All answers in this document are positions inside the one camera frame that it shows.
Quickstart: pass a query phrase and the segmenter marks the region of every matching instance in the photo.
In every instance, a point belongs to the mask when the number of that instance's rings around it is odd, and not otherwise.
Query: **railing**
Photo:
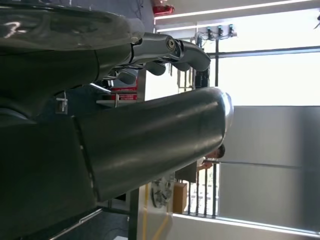
[[[196,175],[196,183],[182,181],[187,185],[186,215],[214,218],[218,213],[219,171],[218,163]]]

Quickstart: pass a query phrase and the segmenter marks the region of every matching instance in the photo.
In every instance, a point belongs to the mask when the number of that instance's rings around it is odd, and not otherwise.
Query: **screw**
[[[168,38],[167,39],[167,47],[168,49],[174,50],[175,46],[176,46],[176,43],[174,42],[174,39],[172,39],[172,38]]]

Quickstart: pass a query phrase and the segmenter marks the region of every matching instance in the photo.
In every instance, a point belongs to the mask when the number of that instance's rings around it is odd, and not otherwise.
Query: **man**
[[[210,169],[211,167],[213,166],[212,162],[204,162],[204,160],[205,160],[205,158],[208,158],[208,159],[220,159],[222,157],[223,157],[225,155],[226,152],[226,148],[223,144],[222,144],[221,146],[220,146],[218,149],[214,150],[213,152],[211,152],[208,155],[206,155],[205,157],[202,157],[200,159],[198,159],[196,161],[196,171],[201,171],[201,170],[204,170],[204,169]]]
[[[197,178],[197,172],[210,169],[213,166],[211,162],[205,161],[206,158],[208,159],[220,159],[225,155],[226,148],[223,144],[220,145],[218,149],[212,151],[205,157],[198,159],[195,162],[183,167],[180,170],[175,172],[175,178],[177,180],[185,180],[190,183],[195,183]]]

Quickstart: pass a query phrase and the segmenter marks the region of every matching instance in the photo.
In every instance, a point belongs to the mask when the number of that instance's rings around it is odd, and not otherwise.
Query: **cardboard box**
[[[183,214],[187,205],[187,194],[186,183],[174,183],[172,211],[175,214]]]

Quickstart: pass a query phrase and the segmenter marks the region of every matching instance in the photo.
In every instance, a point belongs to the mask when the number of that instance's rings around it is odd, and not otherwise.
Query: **white wall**
[[[235,106],[223,143],[220,217],[319,232],[319,106]],[[174,217],[168,239],[307,238]]]
[[[174,216],[167,240],[312,240],[314,238]]]

